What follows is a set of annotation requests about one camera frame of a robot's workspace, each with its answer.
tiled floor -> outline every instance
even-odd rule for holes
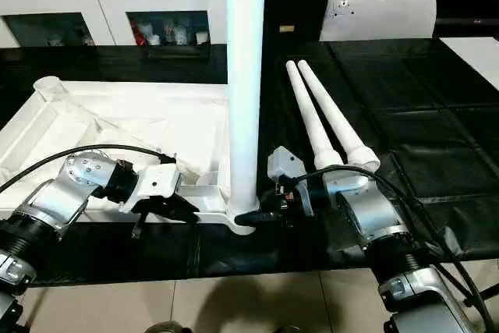
[[[466,267],[480,288],[499,282],[495,260]],[[141,333],[170,319],[194,333],[272,333],[282,325],[382,333],[389,318],[368,270],[30,289],[23,304],[33,333]],[[499,321],[499,296],[488,305]],[[480,325],[473,309],[466,312]]]

white plastic part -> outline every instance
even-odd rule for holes
[[[131,197],[119,208],[124,214],[128,214],[140,200],[149,197],[171,197],[180,178],[175,164],[150,165],[137,174],[139,180]]]
[[[227,0],[228,125],[231,196],[228,216],[255,211],[264,0]]]
[[[380,167],[380,159],[374,151],[362,142],[342,111],[333,101],[329,93],[319,81],[313,70],[305,60],[298,62],[300,72],[303,74],[310,91],[319,103],[320,109],[336,134],[336,137],[345,150],[350,165],[359,166],[375,172]]]
[[[309,94],[306,92],[305,84],[302,77],[299,75],[296,64],[292,61],[286,62],[289,79],[295,92],[296,101],[298,102],[299,111],[302,114],[303,122],[305,123],[306,132],[309,135],[310,144],[315,154],[313,163],[317,169],[325,168],[329,165],[342,165],[343,160],[338,152],[331,146],[329,138],[327,138],[326,130],[320,122],[319,115]]]
[[[267,176],[274,182],[279,182],[282,175],[295,178],[305,173],[303,161],[283,146],[276,148],[267,159]]]

white cylindrical rod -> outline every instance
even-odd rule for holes
[[[299,75],[296,64],[292,61],[286,62],[286,70],[288,70],[299,111],[302,114],[306,132],[309,135],[310,144],[315,154],[315,159],[313,160],[315,167],[321,169],[329,165],[342,165],[342,158],[333,149],[329,138],[327,138],[326,130],[324,130],[320,122],[319,115],[313,106],[309,93],[306,92],[305,84]]]
[[[373,150],[362,142],[307,62],[305,60],[299,61],[298,67],[334,134],[342,144],[349,164],[369,169],[372,172],[378,170],[380,159],[377,158]]]
[[[229,217],[255,211],[264,0],[227,0]]]

black table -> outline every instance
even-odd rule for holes
[[[363,140],[379,173],[418,197],[463,260],[499,257],[499,93],[438,40],[310,43],[265,51],[258,192],[267,156],[285,146],[313,170],[313,152],[285,71],[305,58]],[[61,80],[226,83],[225,46],[0,50],[0,125],[42,76]],[[341,150],[324,120],[334,146]],[[313,189],[324,221],[236,236],[223,225],[79,223],[38,285],[166,280],[364,265],[352,230]]]

white cabinet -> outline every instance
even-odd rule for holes
[[[0,0],[0,48],[113,45],[98,0]]]
[[[0,0],[0,48],[223,44],[225,0]],[[145,38],[139,24],[151,29]]]
[[[225,0],[99,1],[117,45],[137,44],[133,28],[144,27],[160,44],[226,42]]]

